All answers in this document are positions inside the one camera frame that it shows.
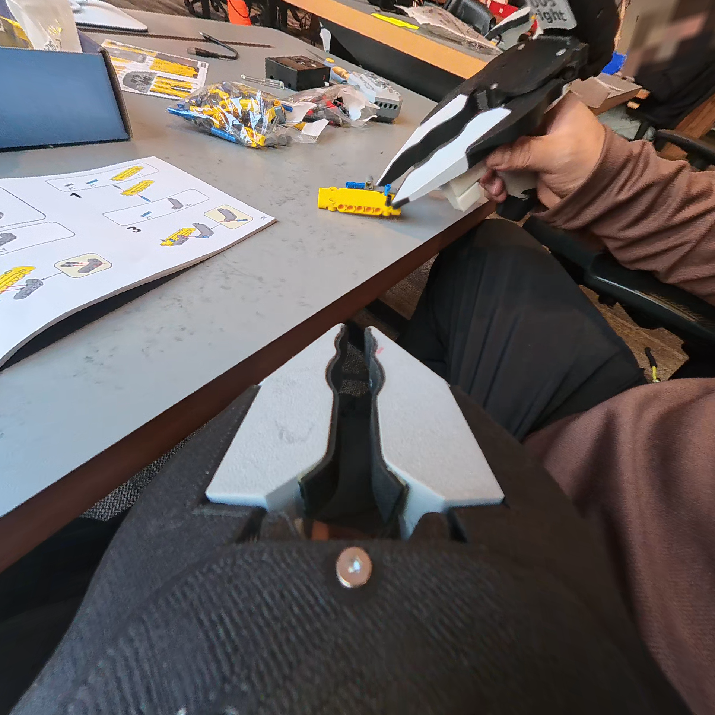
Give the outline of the white clear plastic bag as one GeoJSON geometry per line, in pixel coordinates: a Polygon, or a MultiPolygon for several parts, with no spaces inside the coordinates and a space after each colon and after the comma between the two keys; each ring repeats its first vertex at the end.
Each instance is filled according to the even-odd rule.
{"type": "Polygon", "coordinates": [[[1,46],[82,52],[70,1],[1,1],[1,46]]]}

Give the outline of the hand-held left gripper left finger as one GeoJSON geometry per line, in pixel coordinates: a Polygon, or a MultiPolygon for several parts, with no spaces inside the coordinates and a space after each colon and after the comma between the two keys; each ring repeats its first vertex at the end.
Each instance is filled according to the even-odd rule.
{"type": "Polygon", "coordinates": [[[337,392],[329,369],[340,357],[344,324],[330,328],[267,376],[205,496],[212,503],[302,510],[299,481],[328,455],[337,392]]]}

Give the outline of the yellow grey sticker sheet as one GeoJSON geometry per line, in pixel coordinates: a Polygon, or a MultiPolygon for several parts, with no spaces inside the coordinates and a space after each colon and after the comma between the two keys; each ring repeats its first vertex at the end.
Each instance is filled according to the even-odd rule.
{"type": "Polygon", "coordinates": [[[110,39],[102,42],[121,89],[134,94],[183,99],[206,83],[206,61],[177,57],[110,39]]]}

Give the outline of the wood-edged grey table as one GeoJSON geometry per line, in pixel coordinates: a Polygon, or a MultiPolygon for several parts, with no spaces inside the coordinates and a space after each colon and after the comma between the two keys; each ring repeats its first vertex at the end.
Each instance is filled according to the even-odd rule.
{"type": "Polygon", "coordinates": [[[288,1],[312,14],[331,35],[330,53],[397,87],[435,102],[487,65],[491,57],[423,30],[375,16],[367,1],[288,1]]]}

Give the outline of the black office chair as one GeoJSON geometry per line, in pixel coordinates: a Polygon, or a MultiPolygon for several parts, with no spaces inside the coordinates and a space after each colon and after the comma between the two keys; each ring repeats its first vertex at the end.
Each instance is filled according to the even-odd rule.
{"type": "Polygon", "coordinates": [[[640,327],[664,328],[684,343],[714,348],[714,307],[645,271],[630,270],[591,241],[530,216],[523,224],[567,273],[610,307],[620,304],[640,327]]]}
{"type": "Polygon", "coordinates": [[[685,152],[686,161],[696,171],[706,171],[714,166],[714,146],[701,139],[694,139],[677,131],[657,130],[653,144],[659,151],[669,144],[685,152]]]}

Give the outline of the bag of yellow blue parts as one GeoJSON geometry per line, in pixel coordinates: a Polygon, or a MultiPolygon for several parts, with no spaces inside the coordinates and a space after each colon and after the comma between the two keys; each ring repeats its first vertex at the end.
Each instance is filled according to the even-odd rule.
{"type": "Polygon", "coordinates": [[[330,124],[316,119],[311,102],[292,103],[236,82],[201,87],[168,112],[215,137],[249,148],[316,142],[330,124]]]}

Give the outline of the person's right forearm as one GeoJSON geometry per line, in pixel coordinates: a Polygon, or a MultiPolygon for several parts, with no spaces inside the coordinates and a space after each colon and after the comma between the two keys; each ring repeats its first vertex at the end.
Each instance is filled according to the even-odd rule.
{"type": "Polygon", "coordinates": [[[714,172],[696,172],[684,160],[657,156],[648,142],[605,132],[585,183],[537,216],[591,233],[624,267],[654,273],[713,305],[714,172]]]}

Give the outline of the person's legs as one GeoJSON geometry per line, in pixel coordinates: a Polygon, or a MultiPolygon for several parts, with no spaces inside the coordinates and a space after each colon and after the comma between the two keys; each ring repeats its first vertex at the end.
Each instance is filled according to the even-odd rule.
{"type": "Polygon", "coordinates": [[[646,384],[559,262],[503,219],[440,252],[398,344],[519,441],[646,384]]]}

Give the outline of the grey desk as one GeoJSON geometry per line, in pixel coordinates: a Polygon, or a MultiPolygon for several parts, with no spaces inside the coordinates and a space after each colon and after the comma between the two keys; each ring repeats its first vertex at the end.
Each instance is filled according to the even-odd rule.
{"type": "Polygon", "coordinates": [[[400,88],[394,124],[262,154],[125,100],[129,142],[2,152],[1,177],[157,156],[276,222],[1,371],[1,569],[156,460],[337,322],[489,214],[438,195],[394,220],[317,209],[317,189],[378,177],[434,102],[400,88]]]}

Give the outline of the white stand base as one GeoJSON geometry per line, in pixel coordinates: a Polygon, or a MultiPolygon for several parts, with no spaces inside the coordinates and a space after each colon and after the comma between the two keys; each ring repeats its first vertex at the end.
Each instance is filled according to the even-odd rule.
{"type": "Polygon", "coordinates": [[[133,16],[105,1],[69,1],[80,29],[148,33],[148,27],[133,16]]]}

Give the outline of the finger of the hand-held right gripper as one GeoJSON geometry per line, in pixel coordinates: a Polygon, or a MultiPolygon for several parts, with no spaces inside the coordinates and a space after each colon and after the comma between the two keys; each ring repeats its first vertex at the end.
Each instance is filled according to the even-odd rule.
{"type": "Polygon", "coordinates": [[[417,127],[398,154],[381,174],[378,186],[392,184],[414,166],[456,138],[465,125],[480,112],[476,95],[458,94],[446,104],[441,103],[417,127]]]}
{"type": "Polygon", "coordinates": [[[510,109],[499,107],[471,119],[457,137],[436,149],[406,176],[395,193],[394,208],[399,209],[467,172],[468,148],[510,114],[510,109]]]}

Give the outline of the grey control hub block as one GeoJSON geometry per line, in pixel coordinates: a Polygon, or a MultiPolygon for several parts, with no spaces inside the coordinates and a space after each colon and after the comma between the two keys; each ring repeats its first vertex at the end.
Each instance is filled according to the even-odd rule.
{"type": "Polygon", "coordinates": [[[403,98],[386,80],[371,72],[351,72],[347,82],[377,106],[376,120],[393,123],[398,119],[403,98]]]}

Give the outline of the blue cardboard kit box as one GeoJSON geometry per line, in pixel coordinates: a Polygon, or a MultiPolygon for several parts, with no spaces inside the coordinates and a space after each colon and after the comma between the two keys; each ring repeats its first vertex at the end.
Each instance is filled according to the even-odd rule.
{"type": "Polygon", "coordinates": [[[107,51],[1,49],[1,150],[125,141],[131,125],[107,51]]]}

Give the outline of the bag of red black parts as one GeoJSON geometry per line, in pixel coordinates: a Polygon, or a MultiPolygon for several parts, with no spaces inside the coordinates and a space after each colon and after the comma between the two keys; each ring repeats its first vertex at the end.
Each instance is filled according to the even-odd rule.
{"type": "Polygon", "coordinates": [[[295,93],[283,99],[291,106],[287,121],[327,120],[336,127],[363,127],[376,118],[379,107],[354,85],[332,85],[295,93]]]}

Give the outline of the small black box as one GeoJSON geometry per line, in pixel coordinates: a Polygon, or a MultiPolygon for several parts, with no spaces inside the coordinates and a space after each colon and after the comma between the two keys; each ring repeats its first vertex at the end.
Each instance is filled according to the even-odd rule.
{"type": "Polygon", "coordinates": [[[296,92],[324,87],[329,83],[330,69],[323,61],[303,56],[264,60],[266,78],[282,82],[284,88],[296,92]]]}

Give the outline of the yellow beam panel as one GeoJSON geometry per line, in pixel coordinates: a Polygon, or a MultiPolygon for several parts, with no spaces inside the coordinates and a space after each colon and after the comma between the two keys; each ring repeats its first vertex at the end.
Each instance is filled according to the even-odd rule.
{"type": "Polygon", "coordinates": [[[317,206],[322,210],[337,211],[368,217],[397,217],[401,209],[385,206],[379,190],[349,190],[346,187],[320,187],[317,206]]]}

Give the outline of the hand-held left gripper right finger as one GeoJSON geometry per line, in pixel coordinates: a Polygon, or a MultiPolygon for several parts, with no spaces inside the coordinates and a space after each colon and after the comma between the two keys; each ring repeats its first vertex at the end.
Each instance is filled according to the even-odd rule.
{"type": "Polygon", "coordinates": [[[504,492],[449,384],[380,330],[365,330],[372,490],[408,539],[425,514],[498,505],[504,492]]]}

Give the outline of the paper sheets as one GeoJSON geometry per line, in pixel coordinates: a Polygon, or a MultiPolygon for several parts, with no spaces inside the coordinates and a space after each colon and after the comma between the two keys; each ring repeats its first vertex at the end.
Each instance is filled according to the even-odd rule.
{"type": "Polygon", "coordinates": [[[494,41],[487,40],[467,23],[439,6],[401,6],[399,10],[406,13],[411,21],[429,34],[465,46],[496,48],[494,41]]]}

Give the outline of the white instruction booklet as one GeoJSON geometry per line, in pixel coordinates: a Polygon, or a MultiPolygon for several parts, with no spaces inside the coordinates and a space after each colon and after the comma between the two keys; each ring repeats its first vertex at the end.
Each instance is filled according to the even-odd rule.
{"type": "Polygon", "coordinates": [[[1,364],[76,312],[274,222],[156,156],[2,179],[1,364]]]}

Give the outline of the person's right hand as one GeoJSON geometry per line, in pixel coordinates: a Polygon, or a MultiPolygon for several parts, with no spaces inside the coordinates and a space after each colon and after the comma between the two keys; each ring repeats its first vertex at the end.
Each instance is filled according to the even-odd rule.
{"type": "Polygon", "coordinates": [[[567,94],[544,116],[540,132],[505,144],[487,157],[487,171],[479,181],[487,199],[505,201],[506,172],[534,172],[538,199],[546,209],[585,183],[606,138],[598,118],[577,97],[567,94]]]}

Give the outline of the brown cardboard sheet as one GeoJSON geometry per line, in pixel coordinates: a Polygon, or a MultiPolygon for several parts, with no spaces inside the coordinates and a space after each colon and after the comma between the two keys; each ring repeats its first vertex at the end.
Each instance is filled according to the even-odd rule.
{"type": "Polygon", "coordinates": [[[631,101],[641,90],[640,85],[606,74],[577,79],[569,86],[569,91],[596,115],[631,101]]]}

